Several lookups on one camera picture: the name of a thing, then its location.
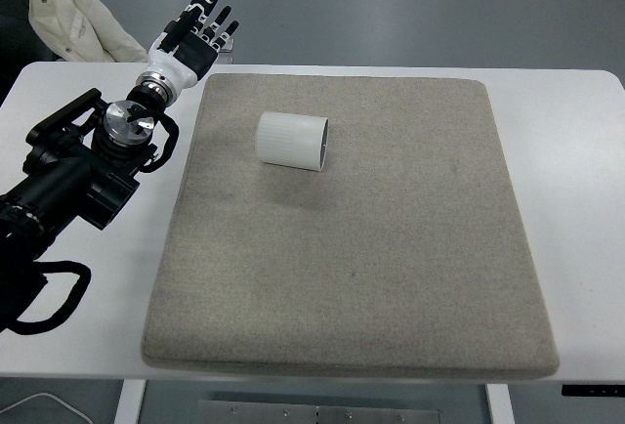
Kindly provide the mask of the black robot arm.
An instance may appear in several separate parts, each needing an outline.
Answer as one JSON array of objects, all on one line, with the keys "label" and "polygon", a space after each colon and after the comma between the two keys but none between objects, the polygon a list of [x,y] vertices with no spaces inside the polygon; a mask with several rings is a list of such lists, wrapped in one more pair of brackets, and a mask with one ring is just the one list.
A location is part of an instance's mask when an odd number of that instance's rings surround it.
[{"label": "black robot arm", "polygon": [[145,73],[123,101],[93,88],[34,126],[26,177],[1,197],[2,266],[34,262],[77,217],[104,229],[137,190],[136,175],[171,158],[173,101],[164,77]]}]

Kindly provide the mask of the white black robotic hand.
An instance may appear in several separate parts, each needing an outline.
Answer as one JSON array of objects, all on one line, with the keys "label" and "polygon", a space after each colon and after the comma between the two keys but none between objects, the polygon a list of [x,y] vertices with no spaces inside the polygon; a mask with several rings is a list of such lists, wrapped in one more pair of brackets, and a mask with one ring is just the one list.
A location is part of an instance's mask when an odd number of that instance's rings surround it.
[{"label": "white black robotic hand", "polygon": [[207,74],[238,28],[237,21],[228,21],[230,6],[213,13],[218,2],[191,0],[165,26],[148,50],[139,85],[160,89],[173,102]]}]

